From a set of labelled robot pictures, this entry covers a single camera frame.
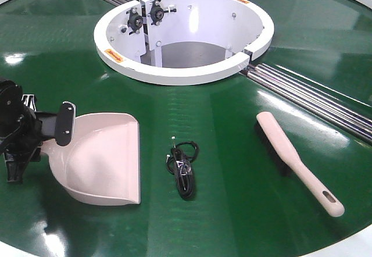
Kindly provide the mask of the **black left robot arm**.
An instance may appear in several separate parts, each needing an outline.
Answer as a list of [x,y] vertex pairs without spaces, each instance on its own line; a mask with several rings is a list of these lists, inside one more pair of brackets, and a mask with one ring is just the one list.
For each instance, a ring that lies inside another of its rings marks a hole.
[[1,78],[1,154],[9,183],[22,183],[29,162],[39,161],[42,143],[55,138],[56,114],[37,113],[22,97],[20,85]]

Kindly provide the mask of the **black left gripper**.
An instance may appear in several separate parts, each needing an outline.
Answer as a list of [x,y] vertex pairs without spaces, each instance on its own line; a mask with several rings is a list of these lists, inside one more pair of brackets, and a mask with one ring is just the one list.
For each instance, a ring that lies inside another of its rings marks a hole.
[[7,182],[22,183],[29,162],[39,161],[40,146],[54,138],[55,130],[43,133],[43,123],[51,119],[55,127],[56,113],[35,112],[17,95],[1,94],[1,154],[7,168]]

